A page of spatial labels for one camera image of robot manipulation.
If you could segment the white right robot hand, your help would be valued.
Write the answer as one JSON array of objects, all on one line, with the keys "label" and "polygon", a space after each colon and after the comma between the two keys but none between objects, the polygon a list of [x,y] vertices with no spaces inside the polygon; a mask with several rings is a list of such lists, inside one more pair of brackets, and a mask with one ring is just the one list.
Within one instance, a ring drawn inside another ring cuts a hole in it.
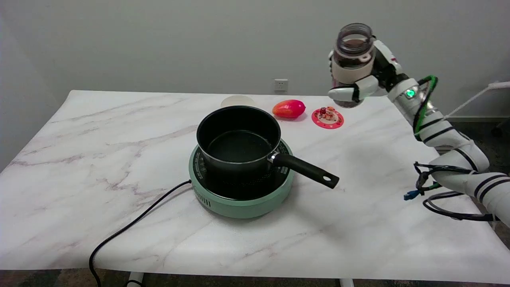
[{"label": "white right robot hand", "polygon": [[409,78],[390,49],[378,39],[373,41],[370,52],[355,57],[361,63],[354,67],[341,65],[348,57],[337,49],[330,52],[329,60],[334,85],[328,96],[336,101],[359,103],[380,89],[389,92]]}]

